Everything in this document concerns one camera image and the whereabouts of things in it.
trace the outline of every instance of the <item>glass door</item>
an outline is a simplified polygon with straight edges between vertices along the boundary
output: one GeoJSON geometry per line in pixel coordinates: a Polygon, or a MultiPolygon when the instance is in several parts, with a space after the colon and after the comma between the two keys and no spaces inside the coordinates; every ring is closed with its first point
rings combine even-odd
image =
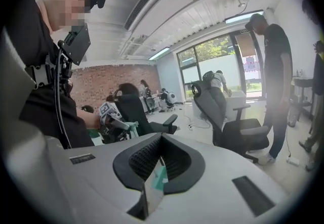
{"type": "Polygon", "coordinates": [[[243,63],[247,98],[263,98],[263,61],[255,35],[247,30],[232,34],[243,63]]]}
{"type": "Polygon", "coordinates": [[[221,70],[228,89],[233,92],[245,91],[245,86],[242,88],[241,84],[240,64],[229,35],[208,40],[196,45],[194,49],[202,76],[211,70],[221,70]]]}
{"type": "Polygon", "coordinates": [[[193,98],[191,83],[201,79],[196,54],[193,48],[178,53],[178,62],[182,76],[186,101],[193,98]]]}

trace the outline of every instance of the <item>office chair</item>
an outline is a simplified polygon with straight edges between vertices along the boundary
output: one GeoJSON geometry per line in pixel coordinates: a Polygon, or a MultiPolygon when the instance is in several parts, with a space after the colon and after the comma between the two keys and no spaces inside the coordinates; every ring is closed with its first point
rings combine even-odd
{"type": "Polygon", "coordinates": [[[257,119],[240,119],[242,110],[249,108],[250,105],[233,109],[237,111],[236,120],[227,122],[222,130],[223,118],[206,85],[202,81],[196,81],[192,84],[192,92],[194,102],[213,126],[214,146],[229,149],[257,163],[258,159],[246,152],[269,146],[268,127],[262,127],[257,119]]]}
{"type": "Polygon", "coordinates": [[[177,127],[172,125],[172,123],[174,123],[178,118],[176,114],[171,115],[171,117],[164,123],[148,122],[144,113],[142,102],[138,96],[119,96],[116,98],[115,104],[125,121],[138,122],[139,126],[137,128],[137,133],[139,136],[155,132],[174,134],[177,130],[177,127]]]}

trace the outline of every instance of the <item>black t-shirt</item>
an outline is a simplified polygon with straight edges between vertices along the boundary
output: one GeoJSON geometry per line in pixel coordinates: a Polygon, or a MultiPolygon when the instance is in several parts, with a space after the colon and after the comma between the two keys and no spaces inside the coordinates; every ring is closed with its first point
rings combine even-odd
{"type": "MultiPolygon", "coordinates": [[[[21,0],[13,10],[6,29],[26,66],[43,64],[49,52],[58,51],[35,0],[21,0]]],[[[85,122],[76,115],[74,100],[65,95],[61,95],[60,100],[63,122],[72,148],[93,146],[85,122]]],[[[43,134],[56,137],[65,144],[56,118],[54,91],[50,86],[31,92],[20,119],[37,126],[43,134]]]]}
{"type": "Polygon", "coordinates": [[[167,93],[165,93],[165,92],[163,92],[162,93],[162,95],[161,95],[161,98],[160,98],[161,100],[168,100],[168,94],[167,93]]]}
{"type": "Polygon", "coordinates": [[[284,90],[284,65],[281,54],[288,53],[291,66],[293,63],[288,38],[279,25],[271,24],[268,26],[264,34],[264,47],[266,92],[281,97],[284,90]]]}

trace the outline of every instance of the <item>red brick wall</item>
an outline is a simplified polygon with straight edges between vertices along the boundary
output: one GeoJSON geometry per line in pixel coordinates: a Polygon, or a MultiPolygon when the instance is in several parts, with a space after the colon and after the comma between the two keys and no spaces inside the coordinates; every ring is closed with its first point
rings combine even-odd
{"type": "Polygon", "coordinates": [[[71,78],[73,82],[71,96],[78,107],[91,105],[98,113],[98,108],[119,84],[132,83],[140,87],[141,79],[146,80],[153,93],[160,90],[156,66],[110,65],[76,69],[71,78]]]}

